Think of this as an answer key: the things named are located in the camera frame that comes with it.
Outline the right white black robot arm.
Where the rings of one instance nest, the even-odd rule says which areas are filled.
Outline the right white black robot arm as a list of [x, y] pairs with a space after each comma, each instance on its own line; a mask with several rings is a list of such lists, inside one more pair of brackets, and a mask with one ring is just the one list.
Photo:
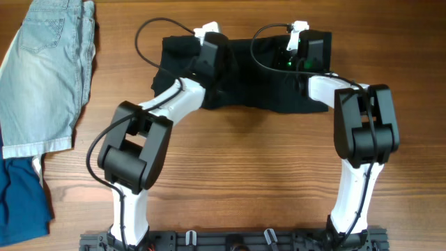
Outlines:
[[321, 241], [325, 250], [359, 250], [370, 244], [367, 213], [376, 179], [400, 144], [390, 88], [347, 80], [324, 68], [331, 35], [302, 22], [288, 25], [287, 51], [298, 62], [307, 95], [334, 110], [334, 147], [341, 158], [337, 200]]

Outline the black shorts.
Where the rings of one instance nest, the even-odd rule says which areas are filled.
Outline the black shorts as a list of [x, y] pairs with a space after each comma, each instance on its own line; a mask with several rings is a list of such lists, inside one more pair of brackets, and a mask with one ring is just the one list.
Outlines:
[[[215, 92], [204, 102], [205, 109], [219, 109], [240, 105], [266, 109], [282, 114], [326, 112], [328, 106], [306, 96], [307, 72], [322, 73], [328, 69], [320, 52], [299, 51], [299, 71], [275, 69], [275, 50], [285, 46], [287, 36], [273, 36], [230, 40], [231, 68], [217, 85]], [[170, 36], [162, 41], [161, 66], [153, 79], [155, 95], [166, 91], [174, 82], [170, 74], [186, 76], [192, 60], [200, 53], [200, 44], [194, 36]]]

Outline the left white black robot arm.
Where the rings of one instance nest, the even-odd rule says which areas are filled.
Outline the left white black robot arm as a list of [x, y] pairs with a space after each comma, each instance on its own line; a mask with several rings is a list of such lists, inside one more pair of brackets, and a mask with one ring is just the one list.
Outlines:
[[105, 250], [149, 249], [146, 218], [148, 190], [159, 177], [173, 127], [214, 97], [231, 65], [229, 39], [207, 32], [190, 75], [140, 105], [122, 102], [116, 109], [98, 156], [114, 198], [114, 223]]

